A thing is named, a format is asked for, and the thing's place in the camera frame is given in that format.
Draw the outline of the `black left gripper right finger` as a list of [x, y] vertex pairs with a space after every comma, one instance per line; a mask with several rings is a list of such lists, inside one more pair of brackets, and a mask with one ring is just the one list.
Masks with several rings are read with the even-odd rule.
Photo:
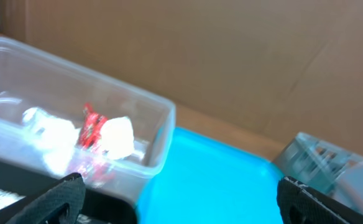
[[277, 185], [284, 224], [363, 224], [363, 215], [308, 185], [285, 176]]

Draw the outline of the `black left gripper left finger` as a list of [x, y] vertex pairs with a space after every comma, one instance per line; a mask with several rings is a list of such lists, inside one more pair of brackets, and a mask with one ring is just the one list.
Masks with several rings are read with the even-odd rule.
[[0, 210], [0, 224], [75, 223], [85, 201], [86, 187], [72, 173], [34, 195]]

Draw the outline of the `red snack wrapper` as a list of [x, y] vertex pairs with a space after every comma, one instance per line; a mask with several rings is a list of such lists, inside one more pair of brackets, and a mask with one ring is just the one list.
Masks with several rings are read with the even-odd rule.
[[108, 118], [95, 112], [90, 103], [85, 103], [83, 112], [85, 120], [76, 146], [84, 153], [76, 170], [93, 187], [101, 187], [114, 175], [106, 161], [108, 150], [101, 145], [101, 129]]

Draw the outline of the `white bowl with rice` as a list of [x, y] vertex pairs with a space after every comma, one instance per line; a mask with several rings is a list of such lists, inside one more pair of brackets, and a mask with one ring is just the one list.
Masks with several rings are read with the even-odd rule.
[[363, 214], [363, 161], [346, 169], [336, 179], [332, 198]]

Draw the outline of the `grey dishwasher rack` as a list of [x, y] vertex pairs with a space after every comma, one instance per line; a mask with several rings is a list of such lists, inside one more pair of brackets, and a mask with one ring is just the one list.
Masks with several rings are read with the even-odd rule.
[[309, 134], [298, 133], [273, 163], [285, 176], [331, 195], [339, 176], [362, 161], [361, 155]]

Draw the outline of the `clear plastic waste bin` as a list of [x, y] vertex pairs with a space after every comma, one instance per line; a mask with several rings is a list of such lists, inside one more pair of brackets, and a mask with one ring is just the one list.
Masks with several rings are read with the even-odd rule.
[[127, 116], [134, 131], [134, 152], [123, 159], [106, 157], [114, 174], [93, 188], [138, 201], [146, 184], [164, 166], [175, 129], [176, 107], [168, 99], [33, 48], [0, 37], [0, 159], [61, 178], [78, 172], [83, 151], [75, 149], [64, 174], [50, 172], [38, 136], [22, 125], [22, 114], [42, 108], [82, 128], [85, 103], [108, 120]]

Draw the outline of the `black plastic tray bin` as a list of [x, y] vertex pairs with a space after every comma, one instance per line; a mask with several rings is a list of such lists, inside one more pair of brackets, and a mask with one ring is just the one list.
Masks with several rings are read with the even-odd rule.
[[[58, 180], [0, 160], [2, 190], [26, 197], [39, 193]], [[85, 187], [85, 201], [75, 223], [137, 223], [136, 211], [129, 202], [91, 189], [86, 184]]]

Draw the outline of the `teal serving tray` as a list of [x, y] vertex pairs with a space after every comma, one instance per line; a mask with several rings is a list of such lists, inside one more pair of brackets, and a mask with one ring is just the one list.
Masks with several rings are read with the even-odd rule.
[[282, 224], [270, 163], [187, 129], [176, 128], [162, 171], [142, 191], [141, 224]]

